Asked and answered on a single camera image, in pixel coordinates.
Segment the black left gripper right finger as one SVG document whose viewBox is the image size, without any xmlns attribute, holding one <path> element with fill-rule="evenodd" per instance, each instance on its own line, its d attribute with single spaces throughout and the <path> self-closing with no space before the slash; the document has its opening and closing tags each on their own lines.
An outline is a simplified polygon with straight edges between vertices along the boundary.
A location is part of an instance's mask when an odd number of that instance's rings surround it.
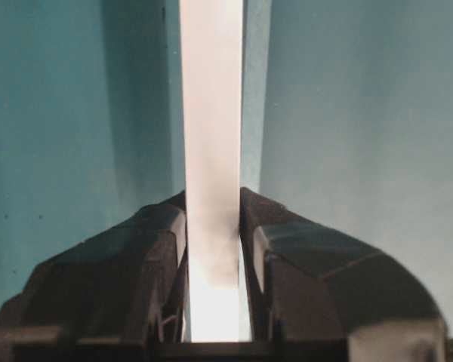
<svg viewBox="0 0 453 362">
<path fill-rule="evenodd" d="M 444 361 L 446 324 L 393 257 L 242 188 L 252 337 L 289 359 Z"/>
</svg>

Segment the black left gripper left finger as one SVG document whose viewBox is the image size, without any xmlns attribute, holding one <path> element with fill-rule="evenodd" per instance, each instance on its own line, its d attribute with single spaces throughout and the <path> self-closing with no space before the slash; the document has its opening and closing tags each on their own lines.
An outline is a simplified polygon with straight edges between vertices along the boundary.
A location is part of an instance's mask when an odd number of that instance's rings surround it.
<svg viewBox="0 0 453 362">
<path fill-rule="evenodd" d="M 146 361 L 182 338 L 185 195 L 38 264 L 0 309 L 0 361 Z"/>
</svg>

